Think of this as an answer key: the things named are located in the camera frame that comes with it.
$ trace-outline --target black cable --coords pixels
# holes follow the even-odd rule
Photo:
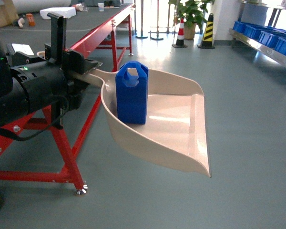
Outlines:
[[[41,134],[42,132],[44,132],[45,130],[49,129],[51,126],[53,126],[54,123],[56,123],[57,121],[59,121],[69,110],[69,101],[66,97],[64,96],[60,96],[60,95],[54,95],[53,96],[54,98],[57,97],[57,98],[60,98],[63,100],[63,103],[66,103],[66,106],[65,106],[65,112],[62,113],[60,116],[58,116],[57,118],[55,118],[49,125],[47,125],[44,129],[42,130],[39,130],[37,131],[36,133],[28,136],[28,137],[20,137],[18,136],[17,134],[15,134],[14,132],[10,131],[10,130],[7,130],[7,129],[4,129],[4,128],[0,128],[0,136],[3,136],[3,137],[7,137],[7,138],[10,138],[10,139],[13,139],[15,141],[19,141],[19,142],[23,142],[23,141],[27,141],[27,140],[30,140],[34,137],[36,137],[37,135]]]

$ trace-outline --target gray floor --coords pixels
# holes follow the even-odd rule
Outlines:
[[[73,196],[71,184],[0,181],[0,229],[286,229],[286,68],[250,48],[201,50],[185,41],[188,48],[174,49],[172,41],[134,38],[134,56],[123,62],[139,60],[201,85],[212,178],[127,154],[101,108],[77,160],[88,193]],[[111,69],[110,53],[93,56]],[[81,108],[66,115],[71,144],[98,91],[89,87]],[[0,169],[61,166],[49,133],[13,143],[0,158]]]

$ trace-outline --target black and yellow striped post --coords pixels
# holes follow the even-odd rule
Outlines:
[[[211,13],[206,23],[206,28],[205,28],[202,41],[200,44],[197,45],[198,48],[201,48],[201,49],[214,49],[215,48],[213,46],[213,21],[214,21],[214,16]]]

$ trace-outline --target beige dustpan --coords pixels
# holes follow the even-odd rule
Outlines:
[[[154,164],[210,177],[204,93],[199,84],[149,69],[146,124],[134,125],[117,118],[115,75],[94,69],[74,77],[102,88],[102,103],[117,144]]]

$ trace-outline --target metal shelf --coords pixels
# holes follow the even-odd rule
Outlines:
[[[270,57],[274,61],[286,67],[286,56],[285,55],[257,42],[256,40],[246,37],[242,33],[236,32],[233,29],[229,29],[229,34],[231,34],[234,38],[241,41],[242,43],[250,46],[251,48],[261,52],[262,54]]]
[[[240,0],[240,2],[286,10],[286,0]]]

